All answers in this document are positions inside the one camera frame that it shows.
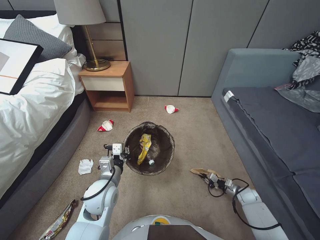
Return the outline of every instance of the lamp shade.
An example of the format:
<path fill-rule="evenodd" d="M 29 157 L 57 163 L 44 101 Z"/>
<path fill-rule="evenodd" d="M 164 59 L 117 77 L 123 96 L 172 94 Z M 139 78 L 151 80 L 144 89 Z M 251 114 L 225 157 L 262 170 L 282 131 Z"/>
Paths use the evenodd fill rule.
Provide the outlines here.
<path fill-rule="evenodd" d="M 54 5 L 61 24 L 91 25 L 106 21 L 99 0 L 54 0 Z"/>

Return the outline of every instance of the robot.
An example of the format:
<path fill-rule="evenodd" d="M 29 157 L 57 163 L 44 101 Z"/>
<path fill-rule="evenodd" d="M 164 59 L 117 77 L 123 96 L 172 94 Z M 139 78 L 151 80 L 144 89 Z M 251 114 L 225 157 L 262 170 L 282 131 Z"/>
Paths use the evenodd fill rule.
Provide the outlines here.
<path fill-rule="evenodd" d="M 115 207 L 119 191 L 123 164 L 130 157 L 129 148 L 123 152 L 122 143 L 104 145 L 108 156 L 99 160 L 101 176 L 85 191 L 81 198 L 83 205 L 77 221 L 69 230 L 66 240 L 102 240 L 109 239 L 109 223 Z M 268 207 L 261 201 L 258 193 L 247 185 L 240 188 L 235 184 L 239 179 L 224 179 L 218 174 L 210 173 L 201 176 L 209 188 L 220 188 L 224 194 L 233 196 L 232 205 L 235 213 L 236 200 L 240 202 L 248 223 L 257 240 L 288 240 L 281 225 L 274 218 Z M 113 240 L 127 239 L 221 239 L 189 221 L 166 215 L 150 215 L 128 223 Z"/>

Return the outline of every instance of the wooden nightstand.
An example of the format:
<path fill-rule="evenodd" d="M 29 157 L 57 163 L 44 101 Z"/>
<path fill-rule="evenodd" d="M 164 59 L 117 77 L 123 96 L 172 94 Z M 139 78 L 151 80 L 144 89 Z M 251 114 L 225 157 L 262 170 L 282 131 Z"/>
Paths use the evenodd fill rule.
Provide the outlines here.
<path fill-rule="evenodd" d="M 130 62 L 113 61 L 111 67 L 98 72 L 82 70 L 79 77 L 94 111 L 131 111 L 134 91 Z"/>

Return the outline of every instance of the trash bin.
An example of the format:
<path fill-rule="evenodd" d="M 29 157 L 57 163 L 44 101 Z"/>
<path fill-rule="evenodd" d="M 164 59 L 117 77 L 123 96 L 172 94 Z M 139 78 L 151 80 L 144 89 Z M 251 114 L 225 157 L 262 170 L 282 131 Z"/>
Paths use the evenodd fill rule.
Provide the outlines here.
<path fill-rule="evenodd" d="M 138 157 L 141 153 L 140 138 L 142 134 L 151 134 L 151 146 L 144 161 L 138 165 Z M 174 140 L 168 130 L 153 122 L 143 122 L 134 127 L 126 136 L 124 146 L 129 147 L 131 158 L 127 165 L 136 173 L 153 176 L 162 173 L 169 166 L 174 154 Z"/>

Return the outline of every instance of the brass lamp base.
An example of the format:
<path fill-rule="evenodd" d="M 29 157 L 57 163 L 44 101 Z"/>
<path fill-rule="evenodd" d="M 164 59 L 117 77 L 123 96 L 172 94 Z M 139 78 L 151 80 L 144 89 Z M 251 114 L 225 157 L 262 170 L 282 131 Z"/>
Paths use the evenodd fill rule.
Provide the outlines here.
<path fill-rule="evenodd" d="M 96 64 L 95 60 L 89 60 L 84 64 L 83 68 L 88 71 L 101 71 L 107 69 L 110 66 L 111 64 L 108 60 L 98 59 L 98 65 Z"/>

